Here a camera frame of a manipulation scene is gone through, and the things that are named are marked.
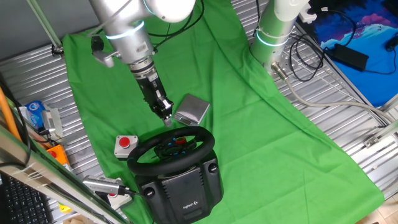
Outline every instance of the power adapter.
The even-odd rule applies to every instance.
[[[341,44],[335,44],[333,51],[328,51],[328,55],[335,61],[342,63],[350,68],[363,72],[369,56]]]
[[[386,51],[392,52],[398,46],[398,33],[386,44]]]

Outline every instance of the orange object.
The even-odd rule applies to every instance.
[[[21,136],[19,135],[17,125],[15,124],[14,117],[12,116],[12,112],[10,106],[8,105],[6,96],[4,95],[2,89],[0,88],[0,108],[6,119],[8,130],[10,130],[11,134],[15,136],[18,140],[22,141]]]
[[[67,154],[65,153],[65,150],[63,150],[63,147],[61,145],[52,147],[51,149],[48,149],[47,152],[59,163],[61,163],[61,165],[64,165],[65,163],[70,165]]]

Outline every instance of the logitech logo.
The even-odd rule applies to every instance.
[[[191,203],[191,204],[189,204],[189,205],[186,205],[186,206],[184,206],[184,207],[182,207],[183,209],[187,209],[187,208],[189,208],[189,207],[191,207],[191,206],[194,206],[194,205],[197,205],[198,204],[198,202],[197,201],[194,201],[193,203]]]

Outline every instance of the silver device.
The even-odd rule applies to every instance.
[[[90,0],[90,4],[114,51],[93,48],[97,61],[107,67],[117,57],[130,68],[152,112],[171,126],[173,102],[167,98],[155,68],[155,54],[143,19],[157,16],[165,22],[180,22],[191,13],[195,0]],[[93,42],[99,34],[89,34]]]
[[[42,111],[42,119],[44,129],[46,129],[50,135],[55,133],[55,124],[50,110]]]
[[[210,104],[187,94],[174,114],[174,119],[188,126],[199,126]]]
[[[83,179],[83,183],[94,192],[104,192],[115,195],[119,194],[119,189],[123,186],[121,180],[96,177],[94,175],[86,176]]]

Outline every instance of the cable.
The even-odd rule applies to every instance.
[[[256,0],[256,7],[257,7],[257,19],[258,19],[258,22],[260,22],[261,15],[260,15],[260,3],[259,3],[259,0]]]
[[[285,82],[286,82],[286,85],[288,86],[288,88],[293,93],[293,95],[299,100],[299,102],[301,102],[301,103],[303,103],[305,105],[312,106],[312,107],[329,107],[329,106],[342,106],[342,105],[359,106],[359,107],[371,110],[371,111],[373,111],[373,112],[385,117],[391,123],[393,123],[395,121],[393,118],[391,118],[385,112],[383,112],[381,110],[378,110],[378,109],[376,109],[376,108],[374,108],[372,106],[365,105],[363,103],[357,103],[357,102],[311,103],[311,102],[305,101],[301,97],[299,97],[299,95],[293,89],[292,84],[290,84],[289,79],[286,79]]]
[[[7,98],[4,92],[2,91],[1,87],[0,87],[0,107],[2,108],[2,113],[4,115],[4,118],[6,119],[8,130],[15,138],[17,138],[22,142],[21,136],[19,135],[17,126],[15,124],[14,117],[12,116],[10,106],[8,105]]]
[[[321,8],[321,12],[335,12],[335,13],[338,13],[338,14],[344,16],[345,18],[347,18],[353,24],[353,27],[354,27],[353,28],[353,33],[351,34],[351,37],[349,38],[348,42],[345,43],[344,46],[347,46],[349,43],[351,43],[351,41],[354,39],[354,35],[356,33],[356,28],[357,28],[355,21],[352,18],[350,18],[350,16],[348,16],[347,14],[345,14],[343,12],[336,11],[336,10],[329,10],[327,7]]]
[[[56,141],[52,140],[50,137],[48,137],[48,136],[47,136],[47,140],[46,141],[40,141],[40,140],[37,140],[37,139],[33,139],[33,140],[35,142],[41,143],[41,144],[50,143],[50,142],[56,142]]]
[[[130,195],[130,196],[138,195],[138,196],[140,196],[142,199],[144,199],[144,200],[146,199],[145,196],[143,196],[142,194],[140,194],[140,193],[138,193],[138,192],[135,192],[135,191],[133,191],[133,190],[124,189],[124,193],[125,193],[125,194],[128,194],[128,195]]]
[[[184,30],[188,26],[188,24],[191,22],[192,16],[193,16],[193,10],[189,14],[188,20],[184,24],[184,26],[182,26],[181,29],[179,29],[178,31],[176,31],[174,33],[169,34],[169,32],[167,31],[167,34],[152,34],[152,33],[148,33],[148,34],[151,35],[151,36],[154,36],[154,37],[170,37],[172,35],[178,34],[178,32],[180,32],[181,30]]]
[[[193,27],[196,23],[199,22],[199,20],[203,17],[203,14],[205,13],[205,3],[203,2],[203,0],[201,0],[201,6],[202,6],[202,11],[200,13],[200,16],[198,19],[196,19],[195,22],[193,22],[193,24],[189,25],[188,27],[184,28],[184,30],[178,31],[176,32],[174,35],[171,35],[169,38],[164,39],[163,41],[161,41],[159,44],[156,45],[155,47],[155,52],[157,51],[157,49],[159,48],[159,46],[161,46],[162,44],[164,44],[164,42],[170,40],[173,37],[178,36],[179,34],[182,34],[183,32],[189,30],[189,28]]]
[[[371,73],[377,73],[377,74],[381,74],[381,75],[392,75],[397,71],[397,52],[395,49],[392,49],[392,51],[394,52],[394,71],[393,72],[389,72],[389,73],[384,73],[384,72],[377,72],[377,71],[372,71],[372,70],[364,70],[364,72],[371,72]]]
[[[305,37],[306,35],[307,35],[307,36],[310,36],[309,34],[303,34],[303,35],[292,34],[292,35],[293,35],[292,38],[296,39],[296,41],[293,42],[293,44],[290,46],[290,52],[289,52],[289,67],[290,67],[291,71],[293,72],[293,75],[296,77],[296,79],[298,79],[298,80],[301,81],[301,82],[308,82],[308,81],[310,81],[310,80],[317,74],[318,70],[319,70],[320,68],[323,67],[323,59],[325,58],[325,54],[326,54],[326,51],[325,51],[325,50],[328,50],[329,48],[325,48],[325,50],[322,51],[322,50],[320,50],[315,44],[311,43],[311,42],[310,42],[309,40],[307,40],[307,39],[304,39],[304,37]],[[319,64],[318,64],[316,67],[314,67],[314,66],[308,64],[307,62],[305,62],[304,59],[303,59],[303,58],[301,57],[301,55],[299,54],[298,46],[299,46],[299,42],[300,42],[300,41],[305,42],[305,43],[315,52],[315,54],[316,54],[316,55],[318,56],[318,58],[320,59]],[[294,46],[295,46],[295,49],[296,49],[297,57],[298,57],[298,59],[301,61],[301,63],[304,64],[304,65],[306,65],[306,66],[308,66],[308,67],[310,67],[310,68],[312,68],[312,69],[315,69],[315,71],[314,71],[314,73],[312,74],[312,76],[311,76],[310,78],[306,79],[306,80],[301,79],[301,78],[296,74],[296,72],[295,72],[295,70],[294,70],[294,68],[293,68],[292,50],[293,50],[293,47],[294,47]]]
[[[169,23],[169,28],[167,28],[167,33],[166,33],[166,35],[168,35],[168,34],[169,34],[169,31],[170,31],[170,28],[171,28],[171,26],[172,26],[172,24],[171,24],[171,23]]]
[[[101,216],[101,217],[103,218],[103,221],[106,222],[107,224],[112,224],[112,222],[109,221],[103,214],[100,214],[100,213],[94,211],[93,209],[91,209],[91,213],[92,213],[93,215],[99,215],[99,216]]]
[[[7,167],[7,166],[14,166],[20,169],[25,169],[26,166],[24,164],[20,164],[18,162],[3,162],[2,164],[0,164],[0,168],[2,167]]]
[[[298,37],[300,37],[300,35],[297,35],[297,34],[291,34],[291,35],[293,36],[292,38],[294,38],[294,39],[298,39]],[[302,39],[301,41],[304,42],[304,43],[306,43],[307,45],[309,45],[309,46],[311,47],[312,50],[317,51],[318,53],[319,53],[319,52],[324,52],[324,51],[326,51],[326,50],[329,50],[329,48],[327,48],[327,47],[325,47],[324,50],[319,49],[319,48],[318,48],[319,43],[317,42],[317,40],[316,40],[314,37],[312,37],[311,35],[308,35],[308,36],[313,40],[313,42],[314,42],[315,44],[314,44],[313,42],[311,42],[310,40],[308,40],[308,39]],[[324,57],[324,60],[326,60],[326,62],[328,62],[329,65],[330,65],[332,68],[335,69],[335,71],[336,71],[337,74],[340,76],[340,78],[346,82],[346,84],[348,85],[348,87],[350,87],[350,88],[354,91],[354,93],[359,97],[359,99],[362,100],[362,102],[364,102],[365,105],[368,105],[368,104],[366,103],[366,100],[365,100],[364,98],[362,98],[361,94],[359,94],[359,93],[355,90],[355,88],[353,88],[353,87],[351,86],[351,84],[349,84],[349,82],[347,81],[347,79],[345,78],[345,76],[342,75],[342,74],[339,72],[339,70],[338,70],[338,68],[336,67],[336,65],[335,65],[331,60],[329,60],[328,57]],[[379,120],[380,120],[380,122],[381,122],[382,124],[384,124],[385,126],[388,125],[388,123],[386,123],[386,122],[380,117],[379,114],[377,114],[377,113],[375,113],[375,112],[373,112],[373,111],[372,111],[372,113],[374,113],[374,115],[377,116],[377,117],[379,118]]]
[[[128,0],[119,10],[117,10],[111,17],[109,17],[105,22],[101,23],[97,28],[95,28],[93,31],[91,31],[87,37],[98,37],[100,36],[99,34],[94,34],[95,32],[98,32],[102,27],[104,27],[106,24],[111,22],[123,9],[125,9],[132,0]]]

